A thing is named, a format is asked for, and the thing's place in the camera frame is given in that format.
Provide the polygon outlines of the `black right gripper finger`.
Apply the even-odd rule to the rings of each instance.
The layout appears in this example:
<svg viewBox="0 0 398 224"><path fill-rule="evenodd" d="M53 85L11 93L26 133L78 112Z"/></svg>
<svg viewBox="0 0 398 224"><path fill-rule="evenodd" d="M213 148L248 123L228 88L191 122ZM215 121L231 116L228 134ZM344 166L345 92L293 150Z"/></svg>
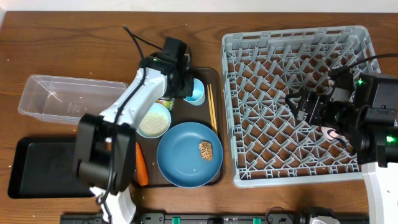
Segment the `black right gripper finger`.
<svg viewBox="0 0 398 224"><path fill-rule="evenodd" d="M303 96L303 91L296 91L295 93L290 93L286 95L285 99L301 98L302 96Z"/></svg>
<svg viewBox="0 0 398 224"><path fill-rule="evenodd" d="M291 113L293 114L294 118L297 118L299 109L297 108L295 103L292 101L292 97L291 96L286 96L285 97L285 102L286 102L287 106L289 107L289 109L291 110Z"/></svg>

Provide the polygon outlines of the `light blue cup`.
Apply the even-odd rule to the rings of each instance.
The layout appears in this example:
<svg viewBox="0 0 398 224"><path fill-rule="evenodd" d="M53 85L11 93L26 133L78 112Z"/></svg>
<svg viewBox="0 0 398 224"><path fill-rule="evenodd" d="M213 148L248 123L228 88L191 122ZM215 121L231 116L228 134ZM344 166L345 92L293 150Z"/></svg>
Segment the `light blue cup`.
<svg viewBox="0 0 398 224"><path fill-rule="evenodd" d="M205 101L205 87L204 84L197 78L193 79L192 96L187 96L183 99L193 106L200 106Z"/></svg>

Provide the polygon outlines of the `green snack wrapper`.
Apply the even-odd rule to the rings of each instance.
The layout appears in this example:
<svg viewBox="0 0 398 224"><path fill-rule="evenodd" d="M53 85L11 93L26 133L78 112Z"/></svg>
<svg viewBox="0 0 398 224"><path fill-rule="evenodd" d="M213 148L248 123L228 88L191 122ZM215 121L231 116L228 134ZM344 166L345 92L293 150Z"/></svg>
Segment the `green snack wrapper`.
<svg viewBox="0 0 398 224"><path fill-rule="evenodd" d="M165 106L169 111L172 111L175 103L175 98L161 97L156 102Z"/></svg>

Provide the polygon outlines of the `pink cup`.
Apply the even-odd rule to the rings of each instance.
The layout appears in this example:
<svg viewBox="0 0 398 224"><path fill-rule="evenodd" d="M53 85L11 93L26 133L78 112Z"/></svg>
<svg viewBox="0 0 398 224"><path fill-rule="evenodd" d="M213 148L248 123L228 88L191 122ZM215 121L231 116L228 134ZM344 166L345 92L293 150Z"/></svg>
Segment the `pink cup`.
<svg viewBox="0 0 398 224"><path fill-rule="evenodd" d="M322 126L321 131L322 131L323 135L329 140L333 140L333 139L340 137L340 135L333 128L327 128L327 127Z"/></svg>

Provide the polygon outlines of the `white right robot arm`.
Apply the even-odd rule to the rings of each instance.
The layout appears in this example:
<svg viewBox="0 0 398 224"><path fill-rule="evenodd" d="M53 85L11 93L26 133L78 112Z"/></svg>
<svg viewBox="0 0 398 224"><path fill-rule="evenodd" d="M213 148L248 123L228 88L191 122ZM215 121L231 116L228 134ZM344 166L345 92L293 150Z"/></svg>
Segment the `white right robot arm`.
<svg viewBox="0 0 398 224"><path fill-rule="evenodd" d="M295 119L322 128L361 166L370 223L397 223L397 79L381 73L333 75L329 94L285 97Z"/></svg>

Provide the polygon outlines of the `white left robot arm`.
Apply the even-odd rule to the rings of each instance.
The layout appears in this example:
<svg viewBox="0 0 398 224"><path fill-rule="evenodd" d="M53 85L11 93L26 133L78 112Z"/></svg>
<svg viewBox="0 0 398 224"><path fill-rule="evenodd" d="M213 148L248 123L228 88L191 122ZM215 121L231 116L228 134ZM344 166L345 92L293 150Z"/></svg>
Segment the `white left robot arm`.
<svg viewBox="0 0 398 224"><path fill-rule="evenodd" d="M159 52L139 62L133 82L110 107L80 119L72 169L94 193L105 222L132 222L136 206L129 185L136 169L136 131L158 99L192 95L191 60L186 43L167 37Z"/></svg>

